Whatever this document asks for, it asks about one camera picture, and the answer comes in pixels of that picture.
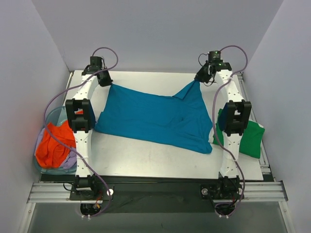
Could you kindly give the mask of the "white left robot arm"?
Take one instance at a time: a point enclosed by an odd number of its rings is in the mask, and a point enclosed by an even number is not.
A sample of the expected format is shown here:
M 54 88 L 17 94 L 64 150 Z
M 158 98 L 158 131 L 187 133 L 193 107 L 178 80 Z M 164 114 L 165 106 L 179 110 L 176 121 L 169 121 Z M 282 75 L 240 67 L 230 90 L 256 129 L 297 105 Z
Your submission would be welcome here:
M 91 156 L 91 136 L 96 124 L 90 99 L 98 85 L 112 84 L 107 70 L 96 73 L 105 68 L 104 59 L 92 55 L 89 65 L 82 72 L 82 86 L 78 87 L 76 94 L 65 102 L 68 124 L 73 131 L 75 151 L 78 153 L 73 187 L 87 200 L 96 198 L 99 193 L 94 172 L 87 166 Z

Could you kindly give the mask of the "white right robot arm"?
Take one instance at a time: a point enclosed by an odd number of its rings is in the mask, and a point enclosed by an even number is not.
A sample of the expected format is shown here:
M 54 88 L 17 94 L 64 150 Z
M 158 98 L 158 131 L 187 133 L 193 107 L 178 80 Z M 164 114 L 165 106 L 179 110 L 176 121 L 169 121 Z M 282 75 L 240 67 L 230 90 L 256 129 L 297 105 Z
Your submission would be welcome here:
M 243 98 L 234 81 L 235 72 L 229 63 L 223 61 L 221 51 L 212 50 L 206 56 L 205 64 L 201 65 L 194 79 L 204 84 L 212 81 L 218 85 L 212 104 L 212 126 L 214 137 L 223 149 L 220 174 L 223 178 L 238 178 L 245 182 L 238 158 L 252 104 Z

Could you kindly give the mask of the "teal blue t shirt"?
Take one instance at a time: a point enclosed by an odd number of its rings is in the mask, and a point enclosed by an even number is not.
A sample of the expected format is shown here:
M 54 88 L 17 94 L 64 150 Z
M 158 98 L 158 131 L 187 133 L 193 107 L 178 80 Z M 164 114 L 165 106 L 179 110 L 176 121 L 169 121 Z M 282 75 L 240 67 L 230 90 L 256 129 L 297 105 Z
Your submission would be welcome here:
M 95 126 L 99 133 L 145 140 L 210 154 L 212 122 L 192 81 L 173 96 L 159 96 L 112 85 Z

